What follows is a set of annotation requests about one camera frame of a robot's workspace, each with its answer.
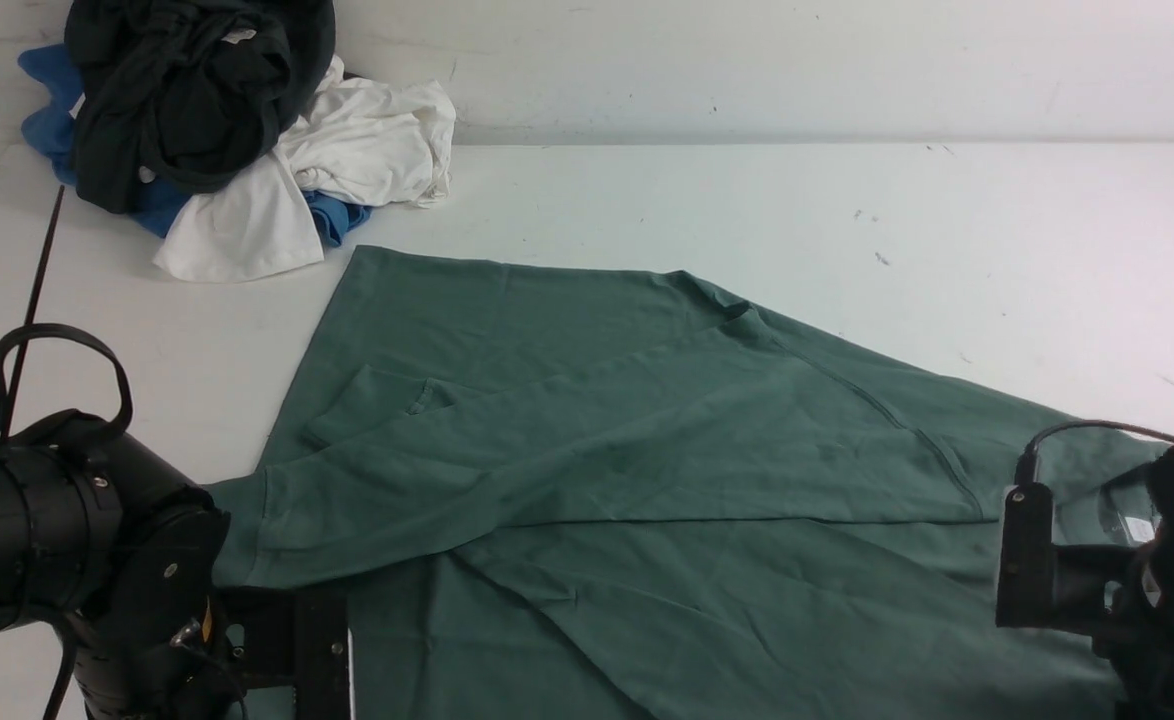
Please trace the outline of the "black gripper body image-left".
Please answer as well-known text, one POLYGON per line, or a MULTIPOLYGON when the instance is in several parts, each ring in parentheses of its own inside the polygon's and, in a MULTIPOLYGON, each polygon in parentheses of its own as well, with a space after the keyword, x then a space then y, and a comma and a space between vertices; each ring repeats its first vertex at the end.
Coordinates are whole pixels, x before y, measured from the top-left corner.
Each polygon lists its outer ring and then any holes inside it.
POLYGON ((286 688, 295 719, 350 719, 351 648, 348 603, 330 591, 238 587, 212 594, 205 615, 177 632, 191 660, 177 684, 180 719, 248 719, 249 691, 286 688))

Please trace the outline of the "black robot arm with Piper label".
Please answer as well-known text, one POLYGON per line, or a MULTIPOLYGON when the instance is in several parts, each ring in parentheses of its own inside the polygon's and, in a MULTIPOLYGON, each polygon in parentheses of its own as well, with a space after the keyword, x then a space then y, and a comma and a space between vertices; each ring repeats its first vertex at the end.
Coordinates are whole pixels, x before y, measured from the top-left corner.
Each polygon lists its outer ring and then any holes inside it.
MULTIPOLYGON (((1146 541, 1055 544, 1043 432, 1004 500, 997 625, 1089 637, 1119 719, 1174 719, 1174 440, 1131 471, 1163 523, 1146 541)), ((124 432, 76 410, 0 433, 0 633, 61 644, 46 716, 77 682, 90 719, 225 719, 249 691, 298 719, 350 719, 348 611, 328 591, 212 587, 230 516, 124 432)))

